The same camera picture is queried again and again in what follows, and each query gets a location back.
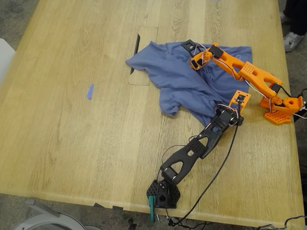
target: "floor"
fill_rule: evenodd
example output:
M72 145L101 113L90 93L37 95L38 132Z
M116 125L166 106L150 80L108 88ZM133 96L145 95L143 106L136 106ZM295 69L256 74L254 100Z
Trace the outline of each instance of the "floor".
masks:
M0 38L6 40L15 50L21 40L24 30L35 9L38 0L0 0ZM280 9L286 0L279 0ZM289 31L289 26L283 27L283 33ZM290 79L290 89L293 95L298 95L307 82L307 39L299 44L296 50L286 54ZM299 160L307 166L307 122L299 120L295 123ZM24 205L25 198L0 194L0 230L12 230L18 223L35 214L35 211ZM121 210L111 210L100 207L72 205L53 201L41 201L56 211L76 217L84 225L93 225L102 230L128 229L128 220L132 218L137 229L160 230L167 229L167 220L160 216L161 223L152 224L149 215ZM187 220L184 224L195 226L199 221ZM250 227L213 223L206 226L207 230L250 230Z

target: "orange robotic arm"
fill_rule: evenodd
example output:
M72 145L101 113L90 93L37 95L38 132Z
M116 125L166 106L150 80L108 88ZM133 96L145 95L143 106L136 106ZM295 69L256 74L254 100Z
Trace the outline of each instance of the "orange robotic arm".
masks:
M190 54L191 50L196 49L195 44L191 40L184 42L182 46L188 50ZM220 49L217 43L213 43L210 48L203 48L204 50L196 55L191 54L191 68L199 70L212 59L214 63L232 75L237 81L244 80L250 87L252 86L247 81L252 83L257 88L258 92L263 95L260 106L270 109L264 117L271 122L275 124L290 122L290 116L303 107L303 98L301 96L298 98L288 97L285 99L281 99L277 96L283 82L269 72L257 68L248 61L244 63L240 59L229 55Z

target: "pant leg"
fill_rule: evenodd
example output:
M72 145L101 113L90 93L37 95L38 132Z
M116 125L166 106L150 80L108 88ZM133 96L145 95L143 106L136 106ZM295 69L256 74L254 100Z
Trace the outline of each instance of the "pant leg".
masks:
M290 31L297 35L307 32L307 0L299 0L293 9Z
M287 0L286 2L286 8L284 9L283 13L289 18L293 17L293 11L295 7L297 6L298 2L300 0Z

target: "green clip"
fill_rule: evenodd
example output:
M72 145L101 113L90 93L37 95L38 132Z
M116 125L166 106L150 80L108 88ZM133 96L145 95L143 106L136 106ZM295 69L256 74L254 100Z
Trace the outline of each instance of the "green clip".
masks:
M155 196L150 195L148 197L148 204L150 207L150 222L154 222L154 204L155 204Z

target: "table surface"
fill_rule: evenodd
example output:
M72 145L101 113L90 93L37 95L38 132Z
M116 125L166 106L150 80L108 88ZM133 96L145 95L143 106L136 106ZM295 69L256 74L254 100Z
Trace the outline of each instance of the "table surface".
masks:
M278 11L276 0L41 0L0 86L0 193L149 212L164 150L203 127L183 108L162 114L152 83L128 84L139 27L157 27L157 43L252 46L253 63L289 90ZM250 93L230 157L192 219L282 227L304 213L294 124L264 119ZM190 210L233 131L178 185L170 215Z

